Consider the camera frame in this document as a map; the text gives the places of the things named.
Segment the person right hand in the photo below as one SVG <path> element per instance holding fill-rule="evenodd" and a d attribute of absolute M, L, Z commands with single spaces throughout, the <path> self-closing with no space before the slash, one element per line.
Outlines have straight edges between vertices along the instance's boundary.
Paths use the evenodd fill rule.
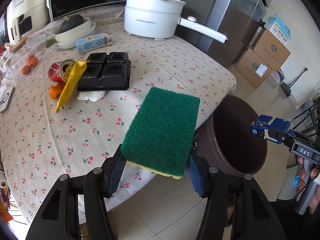
<path fill-rule="evenodd" d="M 298 157 L 298 162 L 303 167 L 299 171 L 295 210 L 300 215 L 307 209 L 310 213 L 314 213 L 319 205 L 319 168 L 315 168 L 313 163 L 302 157 Z"/>

